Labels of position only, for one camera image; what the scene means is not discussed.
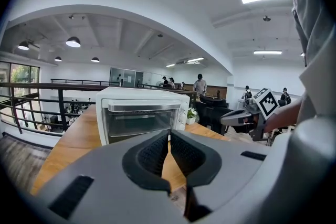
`railing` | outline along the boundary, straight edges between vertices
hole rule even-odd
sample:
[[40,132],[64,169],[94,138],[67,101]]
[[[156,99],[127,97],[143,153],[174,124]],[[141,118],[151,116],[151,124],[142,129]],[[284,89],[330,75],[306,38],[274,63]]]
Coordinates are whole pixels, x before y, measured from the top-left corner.
[[123,86],[123,79],[120,81],[100,81],[100,80],[80,80],[80,79],[51,79],[52,83],[61,84],[81,84],[81,85],[100,85],[100,86]]
[[161,87],[161,86],[156,86],[156,85],[140,84],[140,83],[137,83],[136,86],[138,88],[149,87],[150,89],[157,89],[157,90],[171,91],[171,92],[175,92],[179,94],[185,94],[190,97],[189,107],[194,108],[196,106],[197,92],[180,90],[180,89],[175,89],[175,88],[168,88],[168,87]]
[[[22,134],[22,130],[27,130],[35,133],[41,133],[41,134],[47,134],[52,136],[62,136],[61,134],[53,133],[53,132],[44,132],[40,130],[34,130],[31,128],[23,127],[20,125],[19,121],[24,122],[31,122],[34,123],[35,129],[37,129],[37,124],[42,125],[48,125],[48,126],[57,126],[61,127],[63,131],[66,131],[69,125],[66,121],[66,116],[69,117],[77,117],[80,114],[75,113],[66,113],[64,104],[95,104],[95,102],[87,102],[87,101],[65,101],[63,98],[63,91],[64,90],[75,90],[75,91],[101,91],[105,89],[108,86],[103,85],[73,85],[73,84],[58,84],[58,83],[0,83],[0,87],[9,88],[10,89],[10,95],[2,95],[0,94],[0,97],[8,98],[8,100],[3,101],[0,103],[0,109],[2,108],[11,108],[12,115],[6,114],[2,111],[0,111],[0,114],[5,115],[7,117],[10,117],[14,119],[15,124],[11,122],[4,121],[1,119],[2,122],[7,123],[11,126],[17,127],[19,132]],[[41,99],[39,97],[39,93],[33,93],[28,94],[22,97],[16,97],[14,96],[14,88],[25,88],[25,89],[51,89],[51,90],[58,90],[58,100],[52,100],[52,99]],[[51,102],[51,103],[59,103],[59,112],[52,112],[52,111],[40,111],[40,110],[33,110],[32,101],[38,101],[38,102]],[[24,103],[29,103],[30,109],[24,109],[23,107],[18,108],[18,105],[22,105]],[[27,111],[31,112],[32,120],[28,120],[25,118],[19,118],[17,116],[17,110],[21,111]],[[47,114],[47,115],[57,115],[61,117],[61,123],[51,123],[51,122],[40,122],[35,120],[34,113],[39,114]]]

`office chair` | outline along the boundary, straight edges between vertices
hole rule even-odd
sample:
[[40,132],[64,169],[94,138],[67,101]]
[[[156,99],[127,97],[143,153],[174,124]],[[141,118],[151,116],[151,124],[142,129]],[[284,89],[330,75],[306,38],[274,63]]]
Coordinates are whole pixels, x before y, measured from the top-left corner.
[[216,133],[224,135],[228,126],[222,126],[220,123],[221,116],[226,113],[232,111],[227,108],[227,103],[225,99],[212,99],[209,97],[205,97],[204,95],[200,95],[199,97],[201,102],[196,102],[196,110],[199,117],[199,124],[207,127],[211,126],[211,130]]

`toaster oven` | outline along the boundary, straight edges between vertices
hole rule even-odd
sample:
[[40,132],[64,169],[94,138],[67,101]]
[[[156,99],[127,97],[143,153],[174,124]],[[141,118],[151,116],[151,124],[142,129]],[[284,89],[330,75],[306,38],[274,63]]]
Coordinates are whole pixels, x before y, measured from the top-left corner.
[[164,90],[108,87],[96,96],[102,145],[137,135],[184,130],[190,98]]

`wooden table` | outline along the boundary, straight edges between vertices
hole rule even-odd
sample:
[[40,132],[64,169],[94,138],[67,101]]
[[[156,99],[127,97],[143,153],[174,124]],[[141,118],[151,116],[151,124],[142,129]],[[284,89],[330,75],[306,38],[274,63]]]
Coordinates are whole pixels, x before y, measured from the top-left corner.
[[[198,123],[187,125],[185,130],[194,134],[229,141],[228,138],[203,127]],[[88,153],[90,150],[99,146],[101,146],[101,143],[97,125],[96,106],[91,105],[70,126],[52,149],[37,175],[30,192],[36,194],[38,190],[59,171]],[[185,186],[185,177],[170,151],[163,165],[162,178],[170,182],[172,191]]]

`floor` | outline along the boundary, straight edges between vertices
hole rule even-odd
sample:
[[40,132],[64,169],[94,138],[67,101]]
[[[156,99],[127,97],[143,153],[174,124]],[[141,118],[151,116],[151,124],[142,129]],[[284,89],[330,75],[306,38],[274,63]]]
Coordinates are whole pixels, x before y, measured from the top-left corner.
[[0,161],[12,182],[22,190],[30,191],[50,152],[8,135],[0,139]]

